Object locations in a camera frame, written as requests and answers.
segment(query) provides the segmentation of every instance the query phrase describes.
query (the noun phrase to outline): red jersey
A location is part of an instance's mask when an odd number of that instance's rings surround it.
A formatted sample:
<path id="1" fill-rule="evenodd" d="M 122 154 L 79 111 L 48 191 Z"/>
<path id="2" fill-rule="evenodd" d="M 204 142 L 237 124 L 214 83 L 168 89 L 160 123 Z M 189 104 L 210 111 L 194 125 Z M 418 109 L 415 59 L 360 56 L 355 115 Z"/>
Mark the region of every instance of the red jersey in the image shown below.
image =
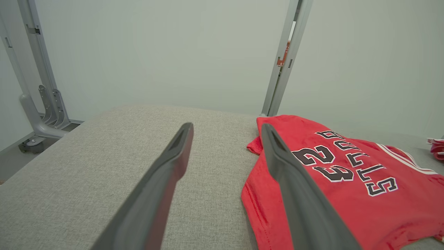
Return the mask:
<path id="1" fill-rule="evenodd" d="M 363 249 L 400 249 L 444 235 L 444 177 L 420 168 L 408 153 L 346 138 L 297 116 L 260 117 L 247 147 L 260 157 L 242 190 L 259 250 L 293 249 L 279 184 L 262 151 L 271 124 L 317 183 Z"/>

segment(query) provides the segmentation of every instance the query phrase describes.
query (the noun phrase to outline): white wall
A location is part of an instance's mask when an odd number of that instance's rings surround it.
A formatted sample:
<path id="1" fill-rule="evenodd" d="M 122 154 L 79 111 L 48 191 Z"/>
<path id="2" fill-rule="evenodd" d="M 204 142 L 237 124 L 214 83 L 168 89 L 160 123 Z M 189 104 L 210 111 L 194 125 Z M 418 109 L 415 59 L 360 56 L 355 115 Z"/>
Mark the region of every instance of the white wall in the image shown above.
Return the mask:
<path id="1" fill-rule="evenodd" d="M 315 0 L 279 114 L 444 134 L 444 1 Z"/>
<path id="2" fill-rule="evenodd" d="M 36 2 L 70 119 L 132 103 L 260 114 L 289 0 Z"/>
<path id="3" fill-rule="evenodd" d="M 0 37 L 0 151 L 32 133 L 19 101 L 22 94 L 17 77 L 12 69 Z"/>
<path id="4" fill-rule="evenodd" d="M 17 0 L 0 0 L 0 14 L 8 31 L 9 39 L 14 44 L 17 60 L 26 80 L 32 100 L 39 112 L 45 113 L 42 99 L 39 93 L 39 85 L 42 84 L 36 61 L 29 45 L 28 35 L 20 14 Z"/>

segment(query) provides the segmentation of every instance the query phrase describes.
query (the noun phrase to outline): gray floor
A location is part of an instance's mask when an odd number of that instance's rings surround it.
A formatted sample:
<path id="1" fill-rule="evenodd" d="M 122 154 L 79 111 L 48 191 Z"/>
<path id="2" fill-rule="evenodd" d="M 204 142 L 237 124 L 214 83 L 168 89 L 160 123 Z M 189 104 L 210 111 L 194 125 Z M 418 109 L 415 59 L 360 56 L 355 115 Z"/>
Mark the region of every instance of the gray floor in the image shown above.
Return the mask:
<path id="1" fill-rule="evenodd" d="M 71 123 L 63 130 L 72 131 L 79 124 Z M 57 139 L 45 139 L 43 141 L 43 145 L 45 149 L 49 148 L 53 145 Z M 7 152 L 3 152 L 0 154 L 0 184 L 3 181 L 7 181 L 11 178 L 15 173 L 17 173 L 21 168 L 23 168 L 28 162 L 32 161 L 39 154 L 33 154 L 31 152 L 22 153 L 19 147 L 13 147 Z"/>

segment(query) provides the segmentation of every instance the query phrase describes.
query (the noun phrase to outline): red shirt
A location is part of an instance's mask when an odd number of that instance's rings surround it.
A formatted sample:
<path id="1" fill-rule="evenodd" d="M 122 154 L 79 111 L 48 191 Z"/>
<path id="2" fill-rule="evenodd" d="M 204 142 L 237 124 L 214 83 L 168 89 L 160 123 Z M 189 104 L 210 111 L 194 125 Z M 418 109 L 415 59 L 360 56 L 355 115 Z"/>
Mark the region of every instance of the red shirt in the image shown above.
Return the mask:
<path id="1" fill-rule="evenodd" d="M 444 235 L 444 177 L 406 152 L 339 135 L 297 116 L 260 117 L 247 148 L 260 157 L 242 190 L 259 250 L 293 249 L 279 184 L 270 176 L 261 127 L 273 125 L 363 249 L 400 249 Z"/>

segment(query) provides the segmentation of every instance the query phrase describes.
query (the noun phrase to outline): gray fabric surface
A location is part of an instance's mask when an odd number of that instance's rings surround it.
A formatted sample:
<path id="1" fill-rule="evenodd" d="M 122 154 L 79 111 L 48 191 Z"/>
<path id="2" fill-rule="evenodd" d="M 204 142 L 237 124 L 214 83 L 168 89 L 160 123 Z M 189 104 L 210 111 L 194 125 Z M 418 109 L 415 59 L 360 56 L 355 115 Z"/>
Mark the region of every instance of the gray fabric surface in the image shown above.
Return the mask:
<path id="1" fill-rule="evenodd" d="M 194 123 L 185 176 L 171 204 L 163 249 L 255 249 L 241 190 L 257 156 L 255 117 L 202 109 L 121 107 L 85 122 L 0 186 L 0 249 L 88 249 L 184 122 Z M 444 174 L 425 138 L 332 129 L 399 147 Z M 444 249 L 427 238 L 405 249 Z"/>

